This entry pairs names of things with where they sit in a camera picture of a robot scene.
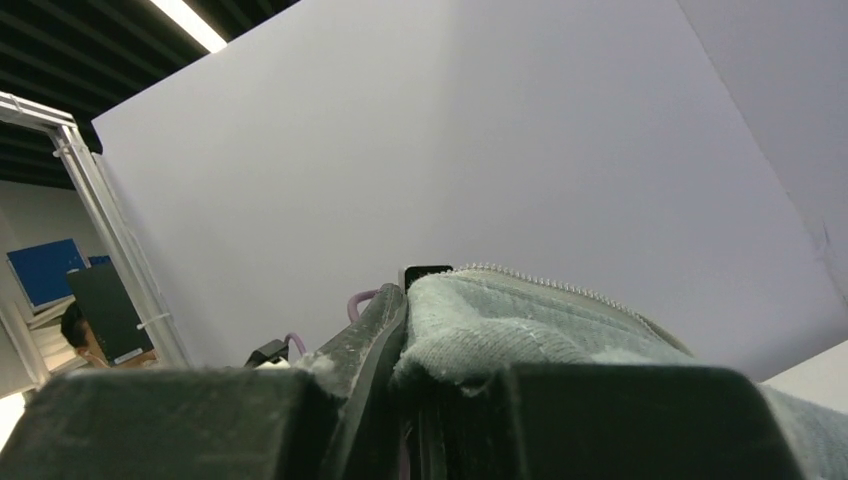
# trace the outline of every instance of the black slatted ceiling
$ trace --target black slatted ceiling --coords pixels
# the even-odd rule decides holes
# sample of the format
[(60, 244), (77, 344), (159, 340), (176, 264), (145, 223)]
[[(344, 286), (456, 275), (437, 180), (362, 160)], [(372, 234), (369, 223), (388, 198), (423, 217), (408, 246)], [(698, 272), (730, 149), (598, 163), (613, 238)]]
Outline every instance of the black slatted ceiling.
[[(227, 42), (292, 0), (186, 0)], [(91, 119), (206, 50), (148, 0), (0, 1), (0, 91), (70, 112), (101, 152)], [(72, 189), (43, 134), (0, 122), (0, 180)]]

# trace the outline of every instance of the light blue fabric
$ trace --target light blue fabric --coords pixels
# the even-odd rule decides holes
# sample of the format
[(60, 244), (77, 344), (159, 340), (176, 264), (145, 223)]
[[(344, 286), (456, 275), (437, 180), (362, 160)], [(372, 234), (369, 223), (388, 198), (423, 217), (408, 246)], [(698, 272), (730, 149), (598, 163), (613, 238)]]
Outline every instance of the light blue fabric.
[[(409, 291), (409, 340), (395, 369), (463, 384), (511, 363), (701, 365), (650, 322), (496, 274), (429, 276)], [(848, 478), (848, 416), (760, 387), (811, 478)]]

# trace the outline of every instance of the fluorescent light tube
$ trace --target fluorescent light tube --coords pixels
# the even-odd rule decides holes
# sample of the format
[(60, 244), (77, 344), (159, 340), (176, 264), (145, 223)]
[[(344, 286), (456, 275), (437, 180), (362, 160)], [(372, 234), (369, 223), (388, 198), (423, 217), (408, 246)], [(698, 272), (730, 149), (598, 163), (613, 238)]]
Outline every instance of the fluorescent light tube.
[(197, 40), (199, 44), (209, 50), (209, 53), (215, 53), (227, 46), (227, 42), (215, 33), (215, 30), (212, 30), (212, 27), (204, 22), (183, 0), (150, 1)]

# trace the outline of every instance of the aluminum frame post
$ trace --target aluminum frame post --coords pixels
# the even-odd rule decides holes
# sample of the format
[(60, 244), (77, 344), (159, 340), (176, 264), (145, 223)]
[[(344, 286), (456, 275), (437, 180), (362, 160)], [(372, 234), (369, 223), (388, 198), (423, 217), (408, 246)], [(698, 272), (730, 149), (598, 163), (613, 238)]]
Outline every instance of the aluminum frame post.
[(45, 132), (56, 146), (163, 366), (189, 367), (173, 318), (71, 114), (0, 92), (0, 120)]

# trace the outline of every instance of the zipper teeth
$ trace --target zipper teeth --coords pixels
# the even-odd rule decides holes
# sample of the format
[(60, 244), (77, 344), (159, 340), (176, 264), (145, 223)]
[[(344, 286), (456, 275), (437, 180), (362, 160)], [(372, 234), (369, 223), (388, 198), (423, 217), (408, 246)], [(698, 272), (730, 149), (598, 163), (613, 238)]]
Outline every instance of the zipper teeth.
[(511, 268), (506, 268), (504, 266), (497, 265), (497, 264), (470, 263), (470, 264), (463, 265), (462, 267), (457, 268), (457, 269), (453, 270), (452, 272), (449, 271), (449, 272), (444, 272), (444, 273), (440, 273), (440, 274), (436, 274), (436, 275), (450, 275), (451, 273), (468, 272), (468, 271), (482, 271), (482, 272), (499, 273), (499, 274), (502, 274), (502, 275), (510, 276), (510, 277), (515, 278), (517, 280), (532, 283), (534, 285), (539, 285), (541, 287), (553, 288), (553, 289), (561, 290), (561, 291), (568, 292), (568, 293), (571, 293), (571, 294), (580, 295), (581, 297), (585, 297), (585, 298), (588, 298), (590, 300), (594, 300), (594, 301), (599, 302), (603, 305), (606, 305), (609, 308), (615, 309), (615, 310), (617, 310), (621, 313), (624, 313), (628, 316), (631, 316), (634, 319), (638, 320), (643, 325), (645, 323), (645, 318), (642, 315), (638, 314), (635, 310), (628, 308), (628, 307), (622, 305), (621, 303), (616, 302), (615, 300), (613, 300), (613, 299), (611, 299), (611, 298), (609, 298), (605, 295), (602, 295), (602, 294), (600, 294), (600, 293), (598, 293), (594, 290), (589, 290), (587, 288), (578, 287), (578, 286), (572, 285), (570, 283), (557, 282), (557, 281), (549, 280), (549, 279), (546, 279), (546, 278), (539, 278), (539, 277), (534, 277), (534, 276), (531, 276), (531, 275), (525, 275), (525, 274), (518, 272), (516, 270), (513, 270)]

